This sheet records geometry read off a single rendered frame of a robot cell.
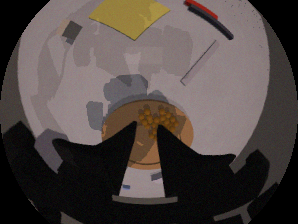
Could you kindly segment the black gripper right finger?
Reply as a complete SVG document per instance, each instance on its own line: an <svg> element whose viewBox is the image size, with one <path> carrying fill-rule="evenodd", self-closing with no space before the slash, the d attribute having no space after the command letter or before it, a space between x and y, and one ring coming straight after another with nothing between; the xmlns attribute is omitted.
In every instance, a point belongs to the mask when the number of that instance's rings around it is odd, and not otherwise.
<svg viewBox="0 0 298 224"><path fill-rule="evenodd" d="M237 157L234 153L202 156L185 145L184 141L181 143L164 125L158 125L157 143L165 197L176 197L177 192L193 184L205 172L226 167Z"/></svg>

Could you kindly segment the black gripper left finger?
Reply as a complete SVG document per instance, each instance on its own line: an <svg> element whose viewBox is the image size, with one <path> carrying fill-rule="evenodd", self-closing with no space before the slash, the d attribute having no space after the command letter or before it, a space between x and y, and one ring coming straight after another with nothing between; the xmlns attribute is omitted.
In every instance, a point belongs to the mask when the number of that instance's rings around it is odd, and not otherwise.
<svg viewBox="0 0 298 224"><path fill-rule="evenodd" d="M69 143L69 140L52 140L53 148L57 155L78 167L100 175L108 184L110 190L116 196L120 196L122 180L126 171L126 165L129 163L130 151L132 151L134 140L136 140L137 121L132 121L128 127L120 129L120 132L114 133L101 144L86 145Z"/></svg>

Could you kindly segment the small blue cube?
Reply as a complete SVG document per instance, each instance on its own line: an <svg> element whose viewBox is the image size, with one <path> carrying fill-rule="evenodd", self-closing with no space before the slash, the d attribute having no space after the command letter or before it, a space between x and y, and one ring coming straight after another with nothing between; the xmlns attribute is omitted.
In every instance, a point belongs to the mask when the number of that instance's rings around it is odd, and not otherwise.
<svg viewBox="0 0 298 224"><path fill-rule="evenodd" d="M130 190L130 186L129 185L122 185L122 189Z"/></svg>

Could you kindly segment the orange round board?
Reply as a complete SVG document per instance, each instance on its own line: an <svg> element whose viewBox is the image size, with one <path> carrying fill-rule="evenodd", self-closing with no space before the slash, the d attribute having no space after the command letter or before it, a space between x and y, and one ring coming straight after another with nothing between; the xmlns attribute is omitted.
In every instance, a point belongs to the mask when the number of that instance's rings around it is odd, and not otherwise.
<svg viewBox="0 0 298 224"><path fill-rule="evenodd" d="M166 103L164 100L154 99L142 99L133 100L130 103L122 104L116 111L110 113L108 119L106 119L104 125L102 125L101 137L102 141L110 139L114 133L120 132L120 129L128 127L132 121L137 121L136 127L136 140L134 140L132 151L130 151L129 163L126 167L133 169L141 169L141 171L153 171L153 169L161 168L160 156L158 156L158 143L153 139L150 139L149 133L153 131L153 128L145 129L144 125L140 123L138 115L144 113L145 109L150 109L150 115L154 117L160 117L160 109L164 108L165 113L170 112L170 117L174 117L178 121L176 131L173 135L178 139L184 141L185 145L192 147L193 132L192 121L188 119L188 116L181 109L178 109L176 105Z"/></svg>

